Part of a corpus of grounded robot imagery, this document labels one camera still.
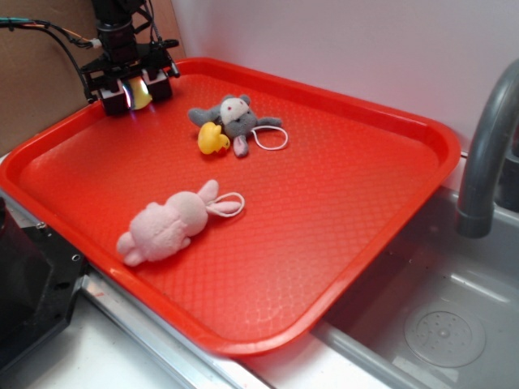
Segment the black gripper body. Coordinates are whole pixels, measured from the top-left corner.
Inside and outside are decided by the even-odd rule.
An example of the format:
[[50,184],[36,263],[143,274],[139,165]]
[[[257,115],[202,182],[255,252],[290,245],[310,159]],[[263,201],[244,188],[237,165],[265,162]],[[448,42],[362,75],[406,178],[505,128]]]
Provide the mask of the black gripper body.
[[179,77],[179,70],[168,50],[179,45],[176,40],[151,37],[147,43],[139,43],[131,24],[99,24],[98,39],[103,54],[82,66],[80,72],[91,93],[105,89],[119,90],[118,82],[148,74],[150,80],[163,71],[168,77]]

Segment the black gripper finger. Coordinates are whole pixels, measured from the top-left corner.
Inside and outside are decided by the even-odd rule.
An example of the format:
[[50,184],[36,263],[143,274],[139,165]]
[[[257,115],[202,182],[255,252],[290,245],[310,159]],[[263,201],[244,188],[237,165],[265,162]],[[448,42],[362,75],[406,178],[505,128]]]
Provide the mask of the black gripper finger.
[[108,116],[117,116],[130,110],[131,100],[120,79],[100,89],[101,105]]
[[169,84],[169,77],[163,70],[142,70],[142,78],[153,101],[168,100],[173,92]]

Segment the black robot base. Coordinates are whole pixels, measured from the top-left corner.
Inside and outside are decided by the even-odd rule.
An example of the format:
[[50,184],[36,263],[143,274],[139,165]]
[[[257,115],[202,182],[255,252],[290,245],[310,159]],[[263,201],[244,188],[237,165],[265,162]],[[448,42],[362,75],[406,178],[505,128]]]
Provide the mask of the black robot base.
[[1,372],[70,323],[85,257],[52,228],[21,227],[1,200]]

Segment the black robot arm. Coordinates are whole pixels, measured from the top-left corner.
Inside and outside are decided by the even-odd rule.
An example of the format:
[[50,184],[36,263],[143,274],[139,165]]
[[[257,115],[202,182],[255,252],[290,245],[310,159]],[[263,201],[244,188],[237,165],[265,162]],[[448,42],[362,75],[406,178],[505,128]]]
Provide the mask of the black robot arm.
[[115,116],[140,109],[141,89],[151,102],[169,99],[171,77],[180,72],[169,50],[179,46],[164,39],[155,23],[150,1],[94,1],[97,39],[102,54],[80,68],[89,97],[97,98],[105,113]]

